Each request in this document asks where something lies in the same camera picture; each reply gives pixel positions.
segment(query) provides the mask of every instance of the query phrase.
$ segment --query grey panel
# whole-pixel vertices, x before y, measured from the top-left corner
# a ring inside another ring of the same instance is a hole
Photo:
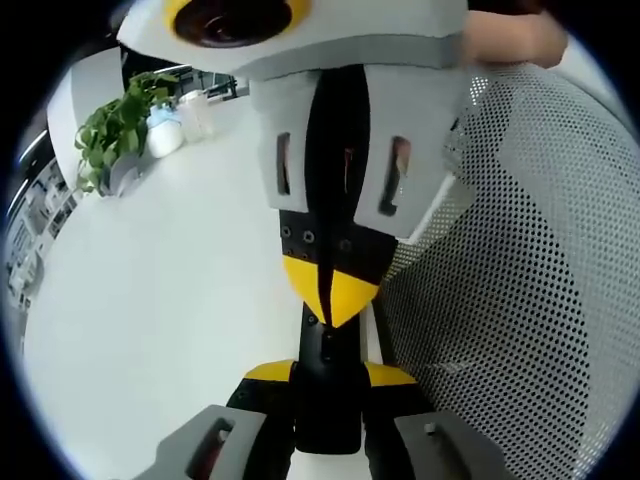
[[[451,412],[395,419],[417,479],[505,478],[500,449]]]
[[[462,35],[361,35],[329,40],[263,57],[231,72],[236,77],[268,80],[307,70],[347,65],[414,65],[448,68],[459,62]]]
[[[640,152],[534,66],[478,72],[448,148],[476,200],[399,247],[381,289],[400,365],[520,479],[583,479],[640,382]]]
[[[307,124],[319,72],[304,72],[266,82],[251,83],[251,101],[260,116],[258,158],[269,206],[307,212],[304,158]],[[278,136],[289,134],[287,171],[290,192],[278,189]]]
[[[470,76],[463,69],[381,65],[368,65],[365,71],[371,135],[364,187],[354,219],[359,225],[409,238],[459,163],[459,158],[445,149],[445,141],[461,111]],[[411,142],[411,159],[397,210],[388,215],[380,211],[380,202],[396,136]]]
[[[135,480],[191,480],[187,473],[191,460],[207,434],[218,422],[233,427],[209,476],[216,480],[241,480],[244,469],[266,415],[212,405],[165,438],[155,463]]]

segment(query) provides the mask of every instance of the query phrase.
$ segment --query yellow panel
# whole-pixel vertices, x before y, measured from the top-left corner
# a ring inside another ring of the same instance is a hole
[[[318,265],[284,255],[284,269],[296,293],[318,320],[325,323],[318,292]]]
[[[391,385],[418,383],[415,378],[399,368],[370,362],[364,362],[364,365],[369,372],[369,382],[371,382],[372,387],[389,387]]]
[[[364,310],[378,293],[378,285],[333,271],[331,284],[331,323],[340,327]]]
[[[182,10],[182,7],[190,1],[191,0],[165,0],[164,23],[169,28],[169,31],[174,35],[176,35],[176,31],[173,26],[173,22],[176,19],[176,15],[178,15],[178,12]]]
[[[293,360],[263,363],[247,373],[244,378],[272,382],[288,382]]]
[[[291,8],[291,23],[280,35],[288,33],[300,25],[311,11],[311,0],[287,0],[287,4]]]

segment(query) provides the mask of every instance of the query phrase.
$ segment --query camera lens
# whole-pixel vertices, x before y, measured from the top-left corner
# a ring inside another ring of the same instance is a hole
[[[291,23],[285,0],[192,0],[175,17],[175,32],[209,48],[255,45],[281,33]]]

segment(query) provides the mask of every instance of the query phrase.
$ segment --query bolt hole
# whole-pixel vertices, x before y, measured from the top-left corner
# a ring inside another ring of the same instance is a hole
[[[302,234],[302,240],[304,240],[304,243],[313,243],[316,240],[316,236],[311,230],[306,230]]]
[[[349,240],[347,240],[346,238],[340,240],[340,250],[342,250],[345,253],[348,253],[351,251],[351,242]]]

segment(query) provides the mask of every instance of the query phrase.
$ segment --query white bottle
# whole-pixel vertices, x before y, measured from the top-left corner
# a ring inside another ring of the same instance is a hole
[[[176,151],[184,141],[180,123],[175,120],[164,120],[149,128],[147,146],[154,158],[166,157]]]
[[[193,90],[180,97],[178,113],[188,142],[197,142],[213,133],[211,110],[202,90]]]

